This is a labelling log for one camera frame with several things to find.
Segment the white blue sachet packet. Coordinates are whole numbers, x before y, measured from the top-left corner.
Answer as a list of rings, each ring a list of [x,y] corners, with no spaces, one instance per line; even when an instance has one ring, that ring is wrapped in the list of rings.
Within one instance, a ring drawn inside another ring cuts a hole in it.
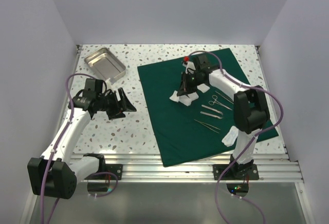
[[[222,143],[226,146],[226,147],[230,147],[233,146],[237,137],[239,134],[239,129],[236,128],[235,126],[231,126],[230,130],[228,131],[228,133],[223,137],[222,139]]]

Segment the steel hemostat scissors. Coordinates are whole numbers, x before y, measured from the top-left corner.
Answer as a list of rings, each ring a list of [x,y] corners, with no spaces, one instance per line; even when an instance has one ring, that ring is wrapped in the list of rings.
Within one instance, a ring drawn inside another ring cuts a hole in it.
[[[226,108],[226,109],[228,109],[228,110],[232,110],[232,109],[231,109],[230,107],[228,107],[227,105],[225,105],[225,104],[219,102],[219,101],[218,101],[218,96],[213,95],[213,96],[212,96],[212,100],[209,101],[209,105],[213,106],[213,105],[215,105],[215,104],[216,104],[216,105],[219,105],[219,106],[222,106],[222,107],[224,107],[224,108]]]

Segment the stainless steel tray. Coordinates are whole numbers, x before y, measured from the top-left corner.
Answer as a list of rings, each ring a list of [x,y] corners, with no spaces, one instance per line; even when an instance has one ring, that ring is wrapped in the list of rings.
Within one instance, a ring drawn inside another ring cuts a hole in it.
[[[112,84],[126,74],[126,66],[105,47],[85,57],[84,62],[98,78]]]

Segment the white gauze pad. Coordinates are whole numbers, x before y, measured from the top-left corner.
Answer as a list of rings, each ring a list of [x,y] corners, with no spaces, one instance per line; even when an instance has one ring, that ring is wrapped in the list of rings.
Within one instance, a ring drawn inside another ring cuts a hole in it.
[[[179,102],[179,96],[177,95],[177,91],[175,90],[173,94],[169,97],[169,99],[173,102]]]
[[[184,104],[185,106],[190,106],[193,101],[197,100],[199,98],[198,94],[196,92],[183,95],[179,97],[179,102]]]
[[[206,84],[201,84],[197,86],[197,89],[202,93],[206,93],[210,89],[210,87],[207,86]]]

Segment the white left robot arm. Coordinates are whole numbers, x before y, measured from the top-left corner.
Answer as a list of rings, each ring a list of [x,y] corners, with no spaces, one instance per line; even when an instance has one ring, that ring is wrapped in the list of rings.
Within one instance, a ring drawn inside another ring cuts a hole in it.
[[[75,146],[93,116],[105,112],[108,119],[123,119],[125,113],[136,112],[124,90],[103,90],[103,80],[87,78],[82,90],[69,100],[65,121],[49,147],[27,164],[35,195],[70,199],[78,183],[92,176],[101,179],[108,170],[102,154],[87,153],[78,162],[70,159]]]

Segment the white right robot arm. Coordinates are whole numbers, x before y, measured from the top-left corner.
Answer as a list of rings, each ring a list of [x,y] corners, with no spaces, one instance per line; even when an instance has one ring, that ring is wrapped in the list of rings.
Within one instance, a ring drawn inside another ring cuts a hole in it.
[[[265,91],[233,77],[221,63],[213,65],[208,55],[208,52],[199,50],[183,59],[186,70],[181,74],[177,96],[194,94],[198,86],[207,84],[233,100],[233,120],[238,134],[230,163],[220,176],[231,175],[241,179],[253,167],[253,151],[258,135],[270,119]]]

